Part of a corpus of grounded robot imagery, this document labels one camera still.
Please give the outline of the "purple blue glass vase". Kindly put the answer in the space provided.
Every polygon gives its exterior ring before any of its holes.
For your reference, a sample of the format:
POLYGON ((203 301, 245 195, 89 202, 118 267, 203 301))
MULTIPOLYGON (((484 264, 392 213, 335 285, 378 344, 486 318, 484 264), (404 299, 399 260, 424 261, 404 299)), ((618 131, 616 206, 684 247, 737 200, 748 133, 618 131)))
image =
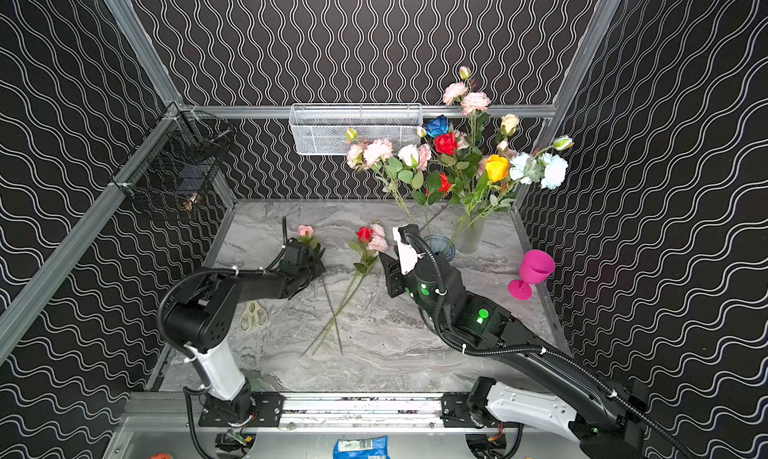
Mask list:
POLYGON ((456 255, 455 246, 447 236, 428 235, 423 237, 422 241, 423 249, 429 249, 430 254, 439 261, 450 263, 456 255))

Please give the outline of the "frosted clear glass vase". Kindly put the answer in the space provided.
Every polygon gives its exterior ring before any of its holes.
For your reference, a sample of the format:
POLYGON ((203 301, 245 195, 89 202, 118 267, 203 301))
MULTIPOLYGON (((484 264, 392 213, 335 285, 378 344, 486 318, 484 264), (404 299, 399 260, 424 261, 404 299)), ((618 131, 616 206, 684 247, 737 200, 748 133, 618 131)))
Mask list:
POLYGON ((463 254, 475 253, 482 240, 485 219, 479 213, 464 214, 457 224, 454 245, 463 254))

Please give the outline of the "white rose flower stem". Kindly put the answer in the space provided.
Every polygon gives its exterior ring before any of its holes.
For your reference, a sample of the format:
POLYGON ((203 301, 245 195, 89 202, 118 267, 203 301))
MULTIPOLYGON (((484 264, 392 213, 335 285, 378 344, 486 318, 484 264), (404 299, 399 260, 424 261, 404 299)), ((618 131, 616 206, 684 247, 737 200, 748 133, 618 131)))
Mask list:
POLYGON ((410 198, 422 207, 424 219, 428 220, 428 193, 426 190, 427 167, 431 159, 428 145, 407 145, 400 149, 393 159, 396 171, 395 190, 406 188, 410 198))

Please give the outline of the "orange yellow rose stem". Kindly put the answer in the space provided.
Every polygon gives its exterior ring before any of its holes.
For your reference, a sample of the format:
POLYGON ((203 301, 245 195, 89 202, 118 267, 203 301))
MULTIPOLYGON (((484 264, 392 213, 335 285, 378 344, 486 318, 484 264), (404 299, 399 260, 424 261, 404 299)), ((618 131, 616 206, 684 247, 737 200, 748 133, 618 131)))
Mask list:
POLYGON ((454 173, 454 177, 450 179, 451 199, 456 199, 463 210, 451 237, 453 242, 502 207, 502 201, 511 189, 509 169, 510 161, 507 158, 490 155, 478 162, 475 172, 471 175, 468 175, 469 169, 451 170, 454 173))

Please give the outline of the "blue rose flower stem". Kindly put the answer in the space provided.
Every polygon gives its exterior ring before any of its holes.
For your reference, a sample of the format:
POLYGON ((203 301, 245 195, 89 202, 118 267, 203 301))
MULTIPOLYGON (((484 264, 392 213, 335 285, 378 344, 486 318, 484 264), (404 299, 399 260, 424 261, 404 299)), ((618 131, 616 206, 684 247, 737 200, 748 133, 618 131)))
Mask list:
POLYGON ((445 115, 440 115, 424 125, 426 134, 432 138, 448 134, 452 131, 452 125, 445 115))

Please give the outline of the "white peony flower stem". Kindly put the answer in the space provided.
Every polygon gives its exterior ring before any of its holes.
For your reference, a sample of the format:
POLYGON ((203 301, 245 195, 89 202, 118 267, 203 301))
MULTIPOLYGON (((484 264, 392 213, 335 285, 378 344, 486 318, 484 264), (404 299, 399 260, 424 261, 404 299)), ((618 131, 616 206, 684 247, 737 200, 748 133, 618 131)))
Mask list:
POLYGON ((572 137, 562 135, 541 150, 532 153, 520 152, 514 159, 509 160, 511 189, 497 212, 509 210, 517 202, 520 190, 527 186, 543 190, 558 189, 565 181, 569 169, 569 163, 563 154, 574 145, 572 137))

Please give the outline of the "cream rose flower stem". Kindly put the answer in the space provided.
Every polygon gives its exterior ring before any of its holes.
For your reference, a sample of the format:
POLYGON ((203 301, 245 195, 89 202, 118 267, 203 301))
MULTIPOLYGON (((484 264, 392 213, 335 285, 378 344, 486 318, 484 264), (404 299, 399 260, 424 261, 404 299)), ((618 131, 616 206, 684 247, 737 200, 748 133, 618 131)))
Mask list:
POLYGON ((499 126, 499 133, 503 137, 510 137, 512 136, 519 125, 520 119, 517 115, 514 114, 507 114, 501 119, 501 123, 499 126))

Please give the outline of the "pink peony flower stem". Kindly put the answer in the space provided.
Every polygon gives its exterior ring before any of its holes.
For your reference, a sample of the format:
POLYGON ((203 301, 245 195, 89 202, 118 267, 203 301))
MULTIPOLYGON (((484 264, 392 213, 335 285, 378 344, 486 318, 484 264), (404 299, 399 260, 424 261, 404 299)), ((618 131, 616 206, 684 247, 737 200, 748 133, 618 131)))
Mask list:
POLYGON ((458 105, 462 115, 469 121, 469 139, 476 145, 483 136, 490 118, 490 98, 482 91, 476 91, 472 82, 472 71, 467 66, 460 66, 459 81, 448 85, 442 94, 444 106, 458 105))

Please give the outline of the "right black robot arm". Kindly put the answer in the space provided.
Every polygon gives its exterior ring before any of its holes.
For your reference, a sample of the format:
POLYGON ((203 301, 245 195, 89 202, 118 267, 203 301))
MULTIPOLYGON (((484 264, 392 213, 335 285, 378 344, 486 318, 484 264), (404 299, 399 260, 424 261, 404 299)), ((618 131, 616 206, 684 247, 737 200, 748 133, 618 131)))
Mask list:
POLYGON ((479 427, 518 423, 575 442, 589 458, 642 458, 653 431, 684 458, 693 452, 647 413, 642 385, 609 380, 533 333, 497 302, 473 293, 414 224, 393 230, 395 256, 381 254, 387 292, 407 294, 433 333, 470 357, 496 360, 545 388, 532 393, 481 377, 466 409, 479 427))

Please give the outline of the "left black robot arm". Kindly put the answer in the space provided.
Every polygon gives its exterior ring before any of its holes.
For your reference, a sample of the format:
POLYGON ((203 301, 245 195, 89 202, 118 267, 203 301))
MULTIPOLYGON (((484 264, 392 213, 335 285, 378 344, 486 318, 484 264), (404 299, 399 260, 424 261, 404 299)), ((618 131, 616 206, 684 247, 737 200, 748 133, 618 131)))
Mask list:
POLYGON ((165 293, 156 328, 197 372, 206 409, 233 425, 252 418, 252 388, 228 344, 235 312, 245 302, 292 299, 323 275, 323 254, 313 234, 303 231, 296 238, 284 236, 265 268, 202 267, 165 293))

